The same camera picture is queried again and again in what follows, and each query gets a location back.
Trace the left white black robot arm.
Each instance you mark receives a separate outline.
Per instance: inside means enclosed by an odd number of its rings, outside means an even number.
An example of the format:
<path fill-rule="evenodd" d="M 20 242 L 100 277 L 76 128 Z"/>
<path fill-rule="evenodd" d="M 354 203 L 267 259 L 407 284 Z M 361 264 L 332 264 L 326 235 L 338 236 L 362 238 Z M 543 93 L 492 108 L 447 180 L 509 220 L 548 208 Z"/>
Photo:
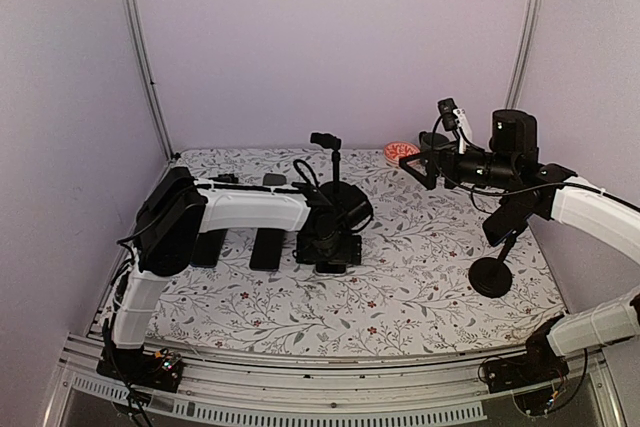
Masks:
<path fill-rule="evenodd" d="M 142 349 L 147 326 L 169 280 L 189 266 L 216 264 L 222 231 L 293 232 L 294 258 L 318 273 L 341 274 L 362 258 L 360 231 L 373 207 L 358 187 L 334 179 L 281 186 L 198 180 L 185 167 L 172 168 L 144 202 L 136 230 L 119 240 L 129 252 L 107 314 L 111 366 L 128 381 L 148 373 Z"/>

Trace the black folding phone stand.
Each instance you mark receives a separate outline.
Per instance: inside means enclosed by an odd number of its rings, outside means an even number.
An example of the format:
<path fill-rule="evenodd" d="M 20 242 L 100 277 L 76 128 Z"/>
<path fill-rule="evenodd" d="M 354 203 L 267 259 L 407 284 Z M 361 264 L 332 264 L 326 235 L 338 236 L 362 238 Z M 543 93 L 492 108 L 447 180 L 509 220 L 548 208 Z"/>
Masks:
<path fill-rule="evenodd" d="M 235 174 L 223 174 L 213 178 L 214 182 L 238 184 L 239 179 Z"/>

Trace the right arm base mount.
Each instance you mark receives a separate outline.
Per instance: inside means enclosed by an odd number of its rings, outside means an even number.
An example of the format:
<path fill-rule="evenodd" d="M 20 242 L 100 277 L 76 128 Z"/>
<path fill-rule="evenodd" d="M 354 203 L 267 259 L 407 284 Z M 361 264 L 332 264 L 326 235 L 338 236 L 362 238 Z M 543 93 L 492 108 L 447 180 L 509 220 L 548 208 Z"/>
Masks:
<path fill-rule="evenodd" d="M 546 417 L 570 405 L 580 392 L 588 369 L 588 350 L 583 350 L 583 366 L 579 381 L 573 392 L 560 404 L 558 399 L 566 392 L 569 367 L 563 356 L 554 353 L 547 335 L 564 318 L 559 315 L 544 322 L 525 342 L 524 354 L 513 357 L 489 356 L 477 370 L 480 382 L 490 393 L 530 387 L 554 379 L 560 381 L 557 387 L 548 387 L 538 392 L 519 394 L 514 398 L 518 410 L 530 418 Z"/>

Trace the black phone blue edge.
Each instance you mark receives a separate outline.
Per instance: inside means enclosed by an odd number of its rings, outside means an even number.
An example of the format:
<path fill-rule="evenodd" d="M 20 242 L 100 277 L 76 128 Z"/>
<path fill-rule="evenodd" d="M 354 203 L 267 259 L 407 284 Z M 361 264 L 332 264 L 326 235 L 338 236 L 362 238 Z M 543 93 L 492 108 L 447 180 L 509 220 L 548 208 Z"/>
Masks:
<path fill-rule="evenodd" d="M 215 268 L 225 242 L 226 233 L 225 229 L 200 233 L 190 264 L 197 268 Z"/>

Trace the black tall round-base stand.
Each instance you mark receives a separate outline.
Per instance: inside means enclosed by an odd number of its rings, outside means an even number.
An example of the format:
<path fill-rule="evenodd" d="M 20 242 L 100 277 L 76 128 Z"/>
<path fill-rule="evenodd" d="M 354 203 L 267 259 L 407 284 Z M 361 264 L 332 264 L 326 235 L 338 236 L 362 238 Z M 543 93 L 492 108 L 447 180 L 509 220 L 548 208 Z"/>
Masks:
<path fill-rule="evenodd" d="M 515 234 L 510 235 L 497 257 L 482 257 L 472 263 L 468 279 L 473 290 L 490 299 L 503 297 L 509 292 L 513 274 L 506 265 L 506 259 L 516 240 Z"/>

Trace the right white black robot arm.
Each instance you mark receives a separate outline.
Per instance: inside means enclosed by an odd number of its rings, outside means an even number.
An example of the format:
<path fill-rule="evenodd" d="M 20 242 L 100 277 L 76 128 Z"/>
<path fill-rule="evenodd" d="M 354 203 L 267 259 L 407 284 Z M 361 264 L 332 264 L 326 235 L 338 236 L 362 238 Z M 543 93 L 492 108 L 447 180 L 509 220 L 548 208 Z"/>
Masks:
<path fill-rule="evenodd" d="M 400 158 L 399 165 L 429 190 L 442 179 L 448 189 L 498 198 L 498 208 L 482 228 L 488 243 L 502 250 L 496 258 L 472 264 L 468 277 L 478 293 L 497 298 L 509 291 L 512 273 L 505 258 L 533 216 L 576 228 L 633 261 L 639 259 L 638 207 L 568 168 L 541 164 L 534 116 L 519 110 L 494 111 L 489 147 L 482 149 L 472 143 L 462 110 L 444 100 L 439 112 L 434 126 L 453 133 L 453 140 L 431 140 L 425 151 Z M 518 359 L 517 374 L 524 382 L 537 383 L 554 369 L 556 358 L 638 334 L 639 290 L 632 288 L 591 309 L 542 324 L 527 339 L 528 353 Z"/>

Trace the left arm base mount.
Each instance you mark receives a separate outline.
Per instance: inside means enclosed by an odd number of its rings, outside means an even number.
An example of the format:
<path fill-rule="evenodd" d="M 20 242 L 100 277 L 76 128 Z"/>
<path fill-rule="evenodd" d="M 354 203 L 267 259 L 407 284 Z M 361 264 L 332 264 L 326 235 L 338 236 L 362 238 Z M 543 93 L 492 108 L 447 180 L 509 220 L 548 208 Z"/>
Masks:
<path fill-rule="evenodd" d="M 176 393 L 183 370 L 181 355 L 167 348 L 146 353 L 143 347 L 121 349 L 106 340 L 96 372 L 126 385 Z"/>

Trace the black round base phone stand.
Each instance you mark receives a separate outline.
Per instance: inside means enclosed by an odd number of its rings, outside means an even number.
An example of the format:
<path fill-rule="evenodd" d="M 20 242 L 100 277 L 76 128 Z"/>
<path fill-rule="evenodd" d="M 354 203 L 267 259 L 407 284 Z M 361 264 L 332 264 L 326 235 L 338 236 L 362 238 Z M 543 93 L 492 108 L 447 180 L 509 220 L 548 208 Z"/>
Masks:
<path fill-rule="evenodd" d="M 262 179 L 262 185 L 267 187 L 278 187 L 287 184 L 287 178 L 283 174 L 266 173 Z"/>

